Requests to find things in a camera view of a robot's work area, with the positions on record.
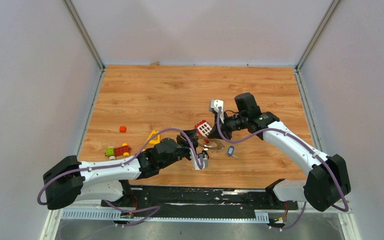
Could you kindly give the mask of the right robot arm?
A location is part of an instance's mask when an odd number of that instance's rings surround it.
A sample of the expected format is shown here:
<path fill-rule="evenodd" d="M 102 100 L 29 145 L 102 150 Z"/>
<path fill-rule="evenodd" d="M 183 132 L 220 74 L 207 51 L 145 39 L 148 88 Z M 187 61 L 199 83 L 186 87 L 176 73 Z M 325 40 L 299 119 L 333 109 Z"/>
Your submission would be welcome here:
<path fill-rule="evenodd" d="M 209 111 L 214 114 L 214 127 L 209 138 L 237 144 L 256 136 L 283 152 L 306 175 L 306 180 L 284 179 L 275 183 L 265 195 L 270 208 L 296 201 L 307 202 L 320 212 L 329 208 L 349 211 L 345 196 L 351 192 L 351 183 L 346 161 L 340 155 L 328 155 L 302 140 L 276 115 L 262 112 L 251 93 L 241 93 L 234 101 L 237 111 L 228 115 L 222 100 L 211 100 Z M 249 136 L 233 140 L 233 132 L 241 130 L 248 130 Z"/>

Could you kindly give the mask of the grey metal keyring disc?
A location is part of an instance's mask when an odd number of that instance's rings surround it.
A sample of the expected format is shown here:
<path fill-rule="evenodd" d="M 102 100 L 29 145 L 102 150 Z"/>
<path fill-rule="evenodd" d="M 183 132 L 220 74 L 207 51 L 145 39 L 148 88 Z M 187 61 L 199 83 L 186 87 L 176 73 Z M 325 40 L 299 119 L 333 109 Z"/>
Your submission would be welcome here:
<path fill-rule="evenodd" d="M 197 137 L 198 146 L 204 150 L 220 151 L 225 148 L 225 145 L 220 139 L 206 138 L 204 136 Z"/>

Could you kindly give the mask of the blue key tag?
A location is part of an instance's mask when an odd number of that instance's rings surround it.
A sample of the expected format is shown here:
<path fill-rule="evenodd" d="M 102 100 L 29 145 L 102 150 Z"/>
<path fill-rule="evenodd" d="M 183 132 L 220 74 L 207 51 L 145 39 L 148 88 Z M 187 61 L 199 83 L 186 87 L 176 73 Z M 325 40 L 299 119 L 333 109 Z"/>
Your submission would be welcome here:
<path fill-rule="evenodd" d="M 234 147 L 233 145 L 231 145 L 231 146 L 227 149 L 226 155 L 229 156 L 229 157 L 238 159 L 238 157 L 234 154 L 234 151 L 235 151 L 235 147 Z"/>

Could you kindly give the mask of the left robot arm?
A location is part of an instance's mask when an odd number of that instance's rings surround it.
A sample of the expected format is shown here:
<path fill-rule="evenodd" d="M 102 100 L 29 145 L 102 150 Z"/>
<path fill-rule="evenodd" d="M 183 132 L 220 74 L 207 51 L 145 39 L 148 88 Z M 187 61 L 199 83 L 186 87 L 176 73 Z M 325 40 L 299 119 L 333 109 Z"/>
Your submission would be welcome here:
<path fill-rule="evenodd" d="M 147 179 L 160 170 L 182 160 L 192 162 L 196 170 L 208 167 L 208 153 L 197 152 L 198 131 L 182 131 L 176 139 L 164 138 L 153 147 L 143 146 L 133 156 L 100 162 L 79 161 L 68 155 L 43 174 L 44 186 L 37 203 L 49 210 L 58 210 L 78 201 L 104 200 L 129 206 L 133 193 L 125 181 Z"/>

